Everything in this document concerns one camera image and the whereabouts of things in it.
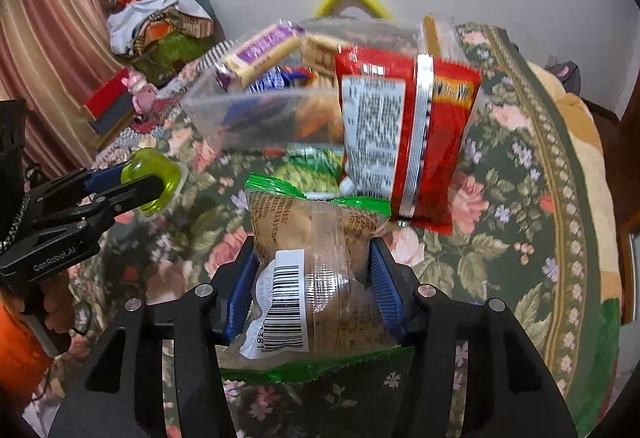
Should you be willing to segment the operator hand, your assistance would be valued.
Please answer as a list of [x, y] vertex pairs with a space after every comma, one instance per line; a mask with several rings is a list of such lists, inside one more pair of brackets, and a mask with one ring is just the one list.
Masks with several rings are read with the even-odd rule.
[[42, 281], [40, 288], [43, 293], [43, 308], [46, 312], [44, 325], [58, 334], [70, 331], [75, 323], [75, 308], [68, 271], [64, 270]]

